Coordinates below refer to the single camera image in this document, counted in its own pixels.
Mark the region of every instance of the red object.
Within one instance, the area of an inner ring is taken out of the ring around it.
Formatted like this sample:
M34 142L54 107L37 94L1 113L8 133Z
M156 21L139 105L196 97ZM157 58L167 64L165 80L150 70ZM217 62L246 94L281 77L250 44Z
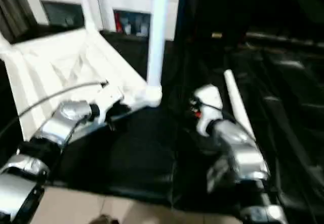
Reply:
M197 111L194 115L195 115L197 118L200 119L200 117L201 117L201 112Z
M116 23L116 31L119 33L123 33L124 31L123 31L122 24L120 23L118 13L115 13L115 23Z

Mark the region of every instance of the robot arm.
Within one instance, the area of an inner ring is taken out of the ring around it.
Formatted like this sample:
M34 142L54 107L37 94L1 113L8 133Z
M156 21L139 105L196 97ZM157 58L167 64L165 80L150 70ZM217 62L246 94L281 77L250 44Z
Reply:
M27 223L44 193L43 185L75 129L88 121L103 122L122 94L106 86L93 104L65 101L35 132L29 142L0 169L0 223Z
M205 86L196 91L195 98L193 104L200 111L197 131L212 137L223 155L207 173L208 192L220 185L232 186L243 223L288 224L277 196L267 189L270 172L262 153L245 129L223 119L218 89Z

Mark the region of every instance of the white pipe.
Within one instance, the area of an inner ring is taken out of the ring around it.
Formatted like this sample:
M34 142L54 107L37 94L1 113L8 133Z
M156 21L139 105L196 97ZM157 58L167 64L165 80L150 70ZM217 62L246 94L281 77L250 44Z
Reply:
M255 139L254 132L247 111L245 110L242 97L235 82L233 72L228 69L225 71L224 76L235 119L239 121Z
M85 24L86 24L86 29L91 30L91 29L97 29L96 24L94 22L92 13L91 13L91 7L90 7L90 2L89 0L81 0L82 3L82 11L83 15L85 17Z
M167 6L168 0L154 0L147 65L147 83L151 87L161 85Z

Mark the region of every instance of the tile floor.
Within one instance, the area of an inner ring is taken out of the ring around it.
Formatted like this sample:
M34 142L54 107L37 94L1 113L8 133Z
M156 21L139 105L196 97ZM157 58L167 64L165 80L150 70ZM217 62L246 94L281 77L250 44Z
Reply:
M109 214L120 224L240 224L229 216L184 213L117 197L48 188L31 224L88 224Z

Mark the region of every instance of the black surface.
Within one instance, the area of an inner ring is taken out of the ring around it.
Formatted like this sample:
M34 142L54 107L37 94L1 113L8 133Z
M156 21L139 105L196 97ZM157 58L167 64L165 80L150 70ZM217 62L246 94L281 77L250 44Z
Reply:
M105 32L103 35L145 78L147 40ZM296 212L292 210L301 210L300 220L309 222L309 210L301 190L314 211L322 213L323 203L314 195L291 146L298 139L310 168L322 166L322 58L247 49L224 56L213 41L173 46L171 42L166 43L161 106L145 108L120 120L116 132L103 128L69 145L51 184L178 209L233 213L237 204L234 192L221 189L212 195L206 193L206 170L217 158L217 149L210 147L210 142L194 130L185 130L183 126L187 122L179 117L191 92L207 83L218 86L224 107L230 111L223 79L224 69L230 67L272 175L280 177L277 191L289 207L288 213L294 216ZM6 120L1 122L5 124L16 115L16 110L6 73L3 75L6 90L2 95L6 100L1 102L8 110L4 114ZM19 142L15 139L21 137L18 127L1 139L4 150L0 151L0 160L14 152L15 143Z

